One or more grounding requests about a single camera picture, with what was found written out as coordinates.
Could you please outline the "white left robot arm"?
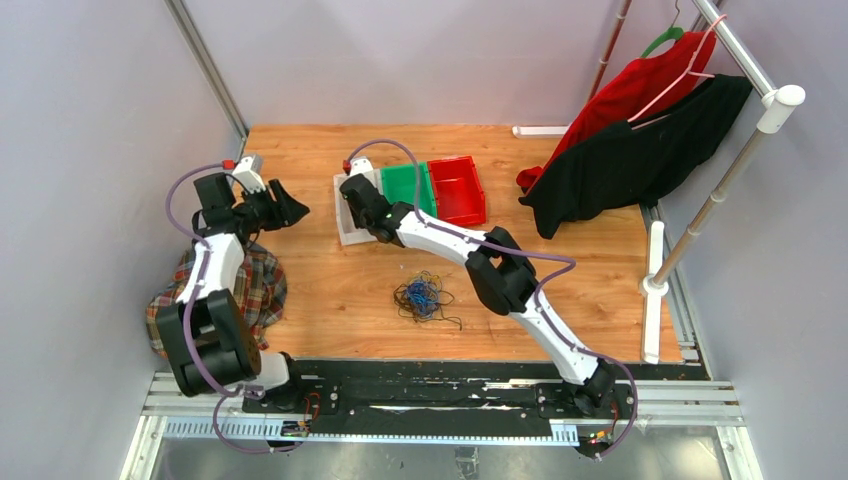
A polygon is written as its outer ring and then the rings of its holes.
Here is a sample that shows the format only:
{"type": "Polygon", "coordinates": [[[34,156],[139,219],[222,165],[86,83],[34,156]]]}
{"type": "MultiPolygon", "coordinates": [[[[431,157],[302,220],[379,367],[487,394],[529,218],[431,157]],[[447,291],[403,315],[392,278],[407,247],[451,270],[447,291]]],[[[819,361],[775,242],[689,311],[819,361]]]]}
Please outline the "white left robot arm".
{"type": "Polygon", "coordinates": [[[268,400],[283,413],[298,411],[306,386],[286,353],[263,353],[239,308],[234,289],[253,236],[290,227],[309,213],[277,179],[216,172],[195,180],[201,208],[188,234],[194,262],[187,285],[155,325],[180,391],[193,397],[238,393],[268,400]]]}

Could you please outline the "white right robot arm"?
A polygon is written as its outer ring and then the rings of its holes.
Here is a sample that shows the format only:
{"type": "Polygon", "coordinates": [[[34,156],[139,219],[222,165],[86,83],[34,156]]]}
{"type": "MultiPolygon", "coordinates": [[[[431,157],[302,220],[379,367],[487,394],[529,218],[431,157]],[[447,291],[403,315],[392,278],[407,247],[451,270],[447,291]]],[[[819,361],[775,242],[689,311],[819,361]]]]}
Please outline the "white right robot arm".
{"type": "Polygon", "coordinates": [[[406,202],[391,203],[365,175],[348,177],[338,188],[354,224],[379,242],[425,251],[465,268],[477,298],[490,312],[517,321],[545,350],[560,377],[571,385],[571,400],[582,415],[609,407],[616,371],[590,351],[550,304],[531,260],[575,262],[521,250],[501,227],[489,232],[458,227],[406,202]]]}

